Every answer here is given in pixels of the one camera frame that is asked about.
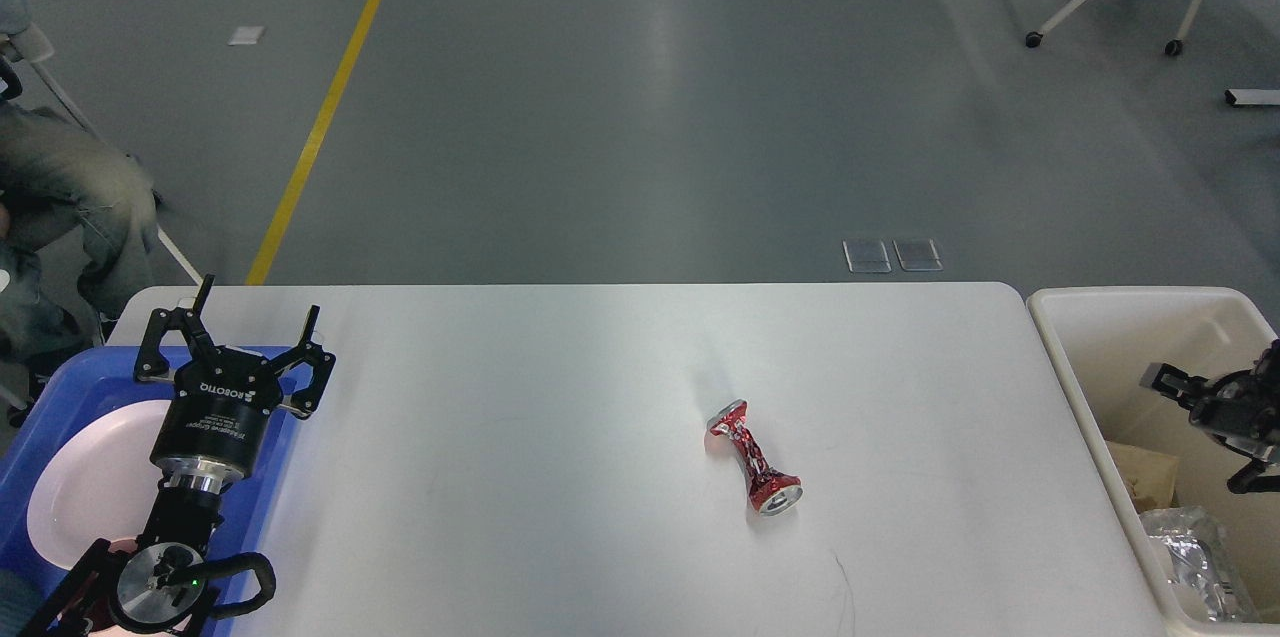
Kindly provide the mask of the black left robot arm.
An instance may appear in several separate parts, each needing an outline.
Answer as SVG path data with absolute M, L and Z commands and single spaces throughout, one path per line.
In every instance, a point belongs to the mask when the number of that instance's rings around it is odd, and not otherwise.
M 227 491 L 250 478 L 270 420 L 317 409 L 337 363 L 315 340 L 311 306 L 296 345 L 259 356 L 218 345 L 202 322 L 215 278 L 206 274 L 191 306 L 150 315 L 132 376 L 173 388 L 148 455 L 157 495 L 131 551 L 95 540 L 20 628 L 23 636 L 87 636 L 105 611 L 134 634 L 197 636 L 210 620 L 256 611 L 276 592 L 270 560 L 247 551 L 212 559 Z

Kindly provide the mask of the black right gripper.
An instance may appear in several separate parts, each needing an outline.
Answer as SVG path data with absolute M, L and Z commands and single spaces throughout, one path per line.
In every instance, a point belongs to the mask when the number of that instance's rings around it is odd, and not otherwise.
M 1175 400 L 1190 411 L 1189 423 L 1220 446 L 1252 458 L 1228 478 L 1230 494 L 1277 494 L 1279 476 L 1266 476 L 1277 460 L 1279 342 L 1262 350 L 1252 368 L 1210 382 L 1175 365 L 1151 363 L 1139 379 L 1140 388 Z

